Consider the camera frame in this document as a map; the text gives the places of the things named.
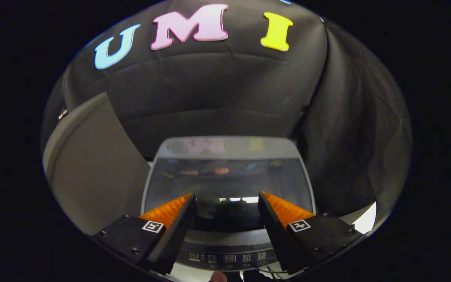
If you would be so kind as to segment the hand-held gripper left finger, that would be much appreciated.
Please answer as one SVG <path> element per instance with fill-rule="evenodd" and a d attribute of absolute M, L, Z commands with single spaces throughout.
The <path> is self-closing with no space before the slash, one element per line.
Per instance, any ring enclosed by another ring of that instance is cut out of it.
<path fill-rule="evenodd" d="M 189 193 L 140 216 L 124 214 L 92 239 L 131 266 L 166 275 L 173 269 L 196 208 L 196 195 Z"/>

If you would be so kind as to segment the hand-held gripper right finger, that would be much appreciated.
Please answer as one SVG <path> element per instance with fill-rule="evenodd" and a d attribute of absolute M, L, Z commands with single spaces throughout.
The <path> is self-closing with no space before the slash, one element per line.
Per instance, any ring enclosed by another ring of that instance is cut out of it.
<path fill-rule="evenodd" d="M 267 192 L 259 193 L 258 210 L 281 269 L 290 275 L 322 266 L 364 239 L 333 214 L 314 214 Z"/>

